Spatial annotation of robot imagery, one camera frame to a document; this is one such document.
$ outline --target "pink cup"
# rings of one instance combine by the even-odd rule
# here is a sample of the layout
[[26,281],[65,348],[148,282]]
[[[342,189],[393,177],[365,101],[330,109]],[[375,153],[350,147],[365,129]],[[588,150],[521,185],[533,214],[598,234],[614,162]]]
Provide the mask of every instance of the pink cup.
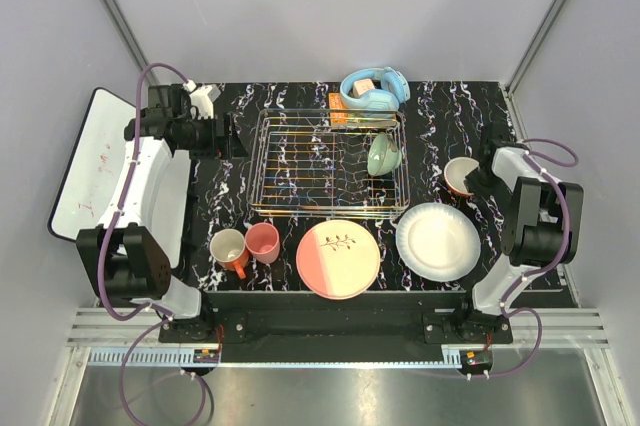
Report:
[[251,226],[244,240],[249,252],[261,263],[271,264],[280,254],[280,234],[271,223]]

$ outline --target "metal wire grid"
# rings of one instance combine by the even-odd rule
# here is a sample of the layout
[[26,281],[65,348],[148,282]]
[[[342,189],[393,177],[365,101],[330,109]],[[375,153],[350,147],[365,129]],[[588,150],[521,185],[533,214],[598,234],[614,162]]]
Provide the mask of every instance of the metal wire grid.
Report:
[[[248,201],[263,216],[394,219],[409,206],[404,116],[349,110],[331,125],[330,110],[262,110]],[[400,166],[372,177],[371,142],[386,132],[403,152]]]

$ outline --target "black marble countertop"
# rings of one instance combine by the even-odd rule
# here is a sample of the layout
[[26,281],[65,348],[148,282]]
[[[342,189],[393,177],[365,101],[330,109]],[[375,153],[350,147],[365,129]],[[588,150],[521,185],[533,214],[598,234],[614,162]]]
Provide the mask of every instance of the black marble countertop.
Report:
[[[251,83],[220,85],[216,108],[237,114],[240,138],[251,151],[258,112],[263,108],[328,108],[327,95],[339,90],[339,83]],[[411,205],[425,202],[450,204],[476,226],[482,242],[478,264],[464,278],[436,283],[411,272],[395,246],[397,221],[356,221],[367,228],[380,246],[382,264],[369,291],[460,291],[470,290],[495,263],[500,245],[503,217],[495,202],[453,196],[442,171],[457,156],[471,156],[480,142],[480,129],[494,120],[510,117],[498,83],[412,82],[411,99],[401,106],[406,116],[407,156]],[[190,207],[184,237],[182,269],[187,283],[205,291],[309,291],[298,275],[295,255],[306,231],[322,221],[315,218],[276,218],[273,224],[282,242],[278,260],[265,265],[252,262],[247,278],[240,280],[215,264],[209,241],[223,228],[246,232],[247,226],[264,220],[247,204],[250,158],[220,164],[196,161],[192,166]],[[562,289],[556,271],[537,280],[536,290]]]

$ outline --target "white ceramic plate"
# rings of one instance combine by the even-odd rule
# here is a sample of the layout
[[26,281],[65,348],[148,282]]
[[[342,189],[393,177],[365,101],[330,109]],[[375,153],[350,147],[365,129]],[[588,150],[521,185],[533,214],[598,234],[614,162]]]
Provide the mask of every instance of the white ceramic plate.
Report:
[[398,223],[396,246],[409,269],[431,281],[460,279],[480,258],[480,237],[473,223],[440,203],[407,211]]

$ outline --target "headphone ear cup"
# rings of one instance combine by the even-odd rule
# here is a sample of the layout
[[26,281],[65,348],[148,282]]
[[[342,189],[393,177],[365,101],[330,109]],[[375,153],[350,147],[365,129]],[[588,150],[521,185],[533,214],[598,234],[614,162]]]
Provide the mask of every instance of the headphone ear cup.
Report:
[[398,102],[404,102],[404,87],[402,86],[402,81],[394,71],[385,73],[380,83],[382,88],[393,94]]
[[395,94],[382,89],[371,89],[364,93],[360,100],[363,102],[363,109],[371,111],[398,111],[400,109]]

